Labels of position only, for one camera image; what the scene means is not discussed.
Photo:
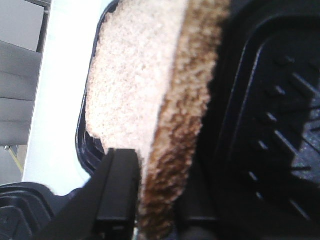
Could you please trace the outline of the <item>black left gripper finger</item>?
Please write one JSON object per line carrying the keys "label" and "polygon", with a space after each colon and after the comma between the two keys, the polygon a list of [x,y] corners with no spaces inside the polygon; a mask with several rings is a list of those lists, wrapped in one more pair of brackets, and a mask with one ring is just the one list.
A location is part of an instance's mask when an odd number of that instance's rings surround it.
{"label": "black left gripper finger", "polygon": [[136,152],[110,150],[85,187],[42,230],[42,239],[130,240],[138,191]]}

